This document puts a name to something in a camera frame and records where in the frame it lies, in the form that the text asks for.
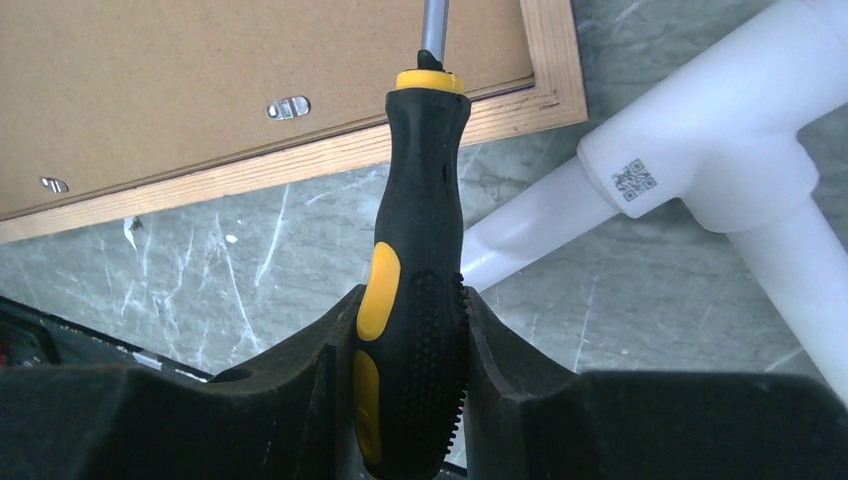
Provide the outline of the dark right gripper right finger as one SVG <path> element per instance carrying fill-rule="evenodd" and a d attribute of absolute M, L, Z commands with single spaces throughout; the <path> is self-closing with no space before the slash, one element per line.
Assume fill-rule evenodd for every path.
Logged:
<path fill-rule="evenodd" d="M 847 410 L 798 375 L 574 373 L 468 294 L 472 479 L 843 479 Z"/>

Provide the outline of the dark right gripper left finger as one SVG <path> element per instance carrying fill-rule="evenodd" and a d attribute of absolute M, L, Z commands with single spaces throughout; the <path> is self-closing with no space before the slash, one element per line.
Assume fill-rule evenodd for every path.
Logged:
<path fill-rule="evenodd" d="M 314 323 L 206 383 L 140 365 L 3 367 L 5 479 L 362 479 L 355 287 Z"/>

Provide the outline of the black yellow screwdriver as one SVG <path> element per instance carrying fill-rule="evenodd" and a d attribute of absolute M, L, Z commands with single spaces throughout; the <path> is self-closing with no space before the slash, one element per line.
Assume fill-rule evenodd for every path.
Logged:
<path fill-rule="evenodd" d="M 468 385 L 457 160 L 471 103 L 443 65 L 448 12 L 426 3 L 417 65 L 385 102 L 390 169 L 353 355 L 356 437 L 376 479 L 438 475 Z"/>

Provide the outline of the blue wooden picture frame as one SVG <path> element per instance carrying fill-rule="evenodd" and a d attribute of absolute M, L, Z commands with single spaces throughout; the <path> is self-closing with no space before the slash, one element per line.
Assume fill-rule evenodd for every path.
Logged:
<path fill-rule="evenodd" d="M 385 162 L 420 1 L 5 1 L 1 239 Z"/>

